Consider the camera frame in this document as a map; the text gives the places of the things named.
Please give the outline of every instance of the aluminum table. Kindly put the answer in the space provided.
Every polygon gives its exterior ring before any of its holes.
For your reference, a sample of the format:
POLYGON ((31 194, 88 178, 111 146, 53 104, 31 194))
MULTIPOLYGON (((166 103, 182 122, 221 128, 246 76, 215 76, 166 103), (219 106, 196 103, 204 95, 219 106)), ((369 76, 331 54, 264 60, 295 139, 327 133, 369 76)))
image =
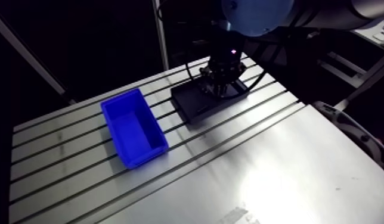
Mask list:
POLYGON ((186 81, 177 67, 16 126, 10 223, 384 223, 384 171, 272 76, 194 126, 170 102, 186 81), (100 102, 132 88, 170 149, 127 170, 100 102))

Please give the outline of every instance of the metal post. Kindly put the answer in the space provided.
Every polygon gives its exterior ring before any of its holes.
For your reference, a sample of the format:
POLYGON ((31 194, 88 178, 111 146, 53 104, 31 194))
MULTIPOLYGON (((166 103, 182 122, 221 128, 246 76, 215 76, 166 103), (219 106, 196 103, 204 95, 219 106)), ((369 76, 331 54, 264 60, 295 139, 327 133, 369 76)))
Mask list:
POLYGON ((166 38, 164 35, 163 23, 157 17, 157 9, 160 5, 160 0, 151 0, 151 2, 153 4, 154 19, 156 20, 157 35, 159 37, 160 52, 162 55, 162 63, 163 63, 164 71, 165 71, 165 70, 169 70, 170 68, 168 65, 166 38))
MULTIPOLYGON (((1 35, 14 47, 15 50, 35 69, 37 73, 61 96, 65 94, 64 88, 53 78, 51 74, 37 61, 29 50, 18 40, 15 34, 0 19, 1 35)), ((74 104, 73 99, 69 99, 69 104, 74 104)))

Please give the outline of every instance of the metal frame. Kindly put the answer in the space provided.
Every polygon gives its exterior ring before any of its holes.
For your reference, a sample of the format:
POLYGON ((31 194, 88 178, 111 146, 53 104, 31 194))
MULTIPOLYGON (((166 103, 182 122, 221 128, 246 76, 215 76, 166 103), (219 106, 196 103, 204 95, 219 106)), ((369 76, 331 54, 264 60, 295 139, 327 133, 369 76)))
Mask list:
MULTIPOLYGON (((0 33, 1 35, 13 46, 13 48, 35 69, 35 71, 61 96, 66 91, 53 76, 40 64, 40 62, 33 56, 33 54, 21 43, 15 34, 7 27, 7 25, 0 18, 0 33)), ((73 99, 68 100, 69 104, 74 104, 73 99)))

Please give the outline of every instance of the black cable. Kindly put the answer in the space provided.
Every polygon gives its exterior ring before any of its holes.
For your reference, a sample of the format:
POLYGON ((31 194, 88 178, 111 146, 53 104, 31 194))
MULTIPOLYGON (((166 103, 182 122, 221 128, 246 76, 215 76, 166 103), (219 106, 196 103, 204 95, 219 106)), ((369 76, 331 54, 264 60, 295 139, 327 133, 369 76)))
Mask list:
MULTIPOLYGON (((293 28, 296 23, 299 21, 299 19, 302 17, 302 15, 304 14, 305 12, 305 8, 301 8, 301 10, 297 13, 297 15, 295 16, 295 18, 292 20, 292 22, 289 24, 288 28, 287 28, 287 34, 284 36, 283 40, 280 41, 279 44, 277 44, 277 48, 275 49, 275 51, 273 52, 270 60, 269 60, 269 64, 272 64, 274 62, 274 60, 277 58, 278 54, 280 53, 281 51, 281 48, 282 48, 282 44, 283 42, 287 41, 288 38, 290 37, 290 30, 291 28, 293 28)), ((189 69, 189 65, 188 65, 188 49, 185 49, 185 67, 186 67, 186 70, 188 72, 188 75, 189 75, 189 78, 193 81, 193 82, 196 82, 195 81, 195 78, 192 76, 191 74, 191 71, 189 69)), ((212 95, 210 94, 210 96, 212 97, 215 97, 217 99, 234 99, 234 98, 237 98, 237 97, 240 97, 248 92, 250 92, 264 77, 264 75, 267 73, 267 71, 265 69, 263 69, 262 73, 259 74, 258 78, 247 88, 245 89, 243 92, 240 92, 238 94, 235 94, 233 96, 229 96, 229 97, 219 97, 219 96, 215 96, 215 95, 212 95)))

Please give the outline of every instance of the blue plastic bin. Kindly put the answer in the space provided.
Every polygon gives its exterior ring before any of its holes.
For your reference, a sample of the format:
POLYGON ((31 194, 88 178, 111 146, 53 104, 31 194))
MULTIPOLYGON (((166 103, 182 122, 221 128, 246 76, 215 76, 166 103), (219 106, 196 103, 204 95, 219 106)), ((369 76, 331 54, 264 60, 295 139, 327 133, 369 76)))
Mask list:
POLYGON ((168 143, 139 89, 101 103, 114 145, 127 168, 166 152, 168 143))

